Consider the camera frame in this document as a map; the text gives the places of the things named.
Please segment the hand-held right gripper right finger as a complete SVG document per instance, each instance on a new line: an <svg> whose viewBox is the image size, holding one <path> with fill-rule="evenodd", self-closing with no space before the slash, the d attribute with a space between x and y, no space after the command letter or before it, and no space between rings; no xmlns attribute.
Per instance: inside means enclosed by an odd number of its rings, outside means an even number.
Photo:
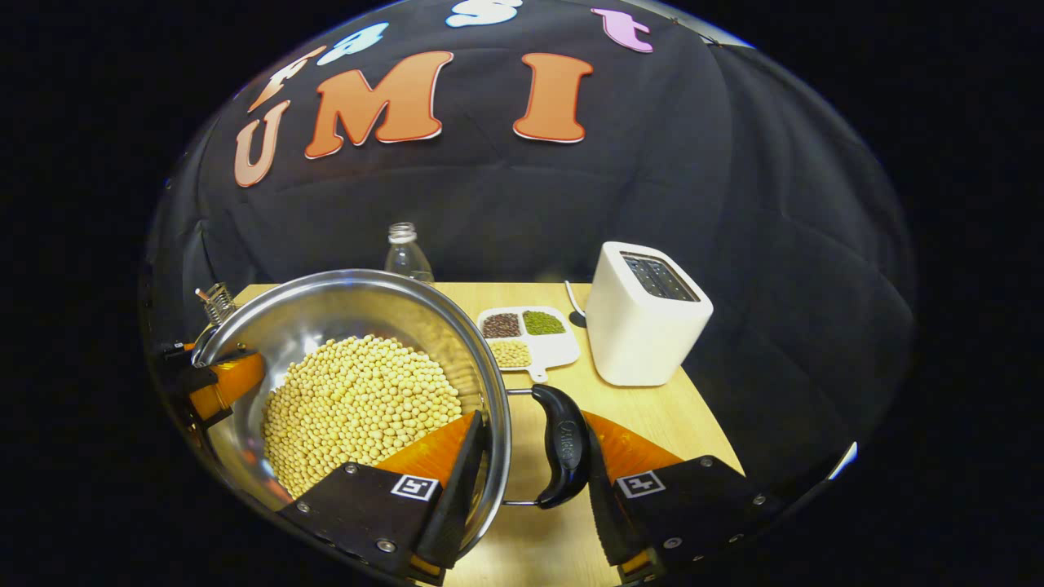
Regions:
<svg viewBox="0 0 1044 587"><path fill-rule="evenodd" d="M784 504L719 457L684 460L584 412L595 530L626 582L683 571L767 530Z"/></svg>

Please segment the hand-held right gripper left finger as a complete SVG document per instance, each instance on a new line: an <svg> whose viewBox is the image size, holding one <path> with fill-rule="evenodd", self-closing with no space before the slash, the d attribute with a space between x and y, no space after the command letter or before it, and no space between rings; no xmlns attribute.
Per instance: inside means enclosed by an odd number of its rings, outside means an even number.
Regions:
<svg viewBox="0 0 1044 587"><path fill-rule="evenodd" d="M466 413L379 467L339 466L279 514L384 576L440 586L460 556L484 442L480 413Z"/></svg>

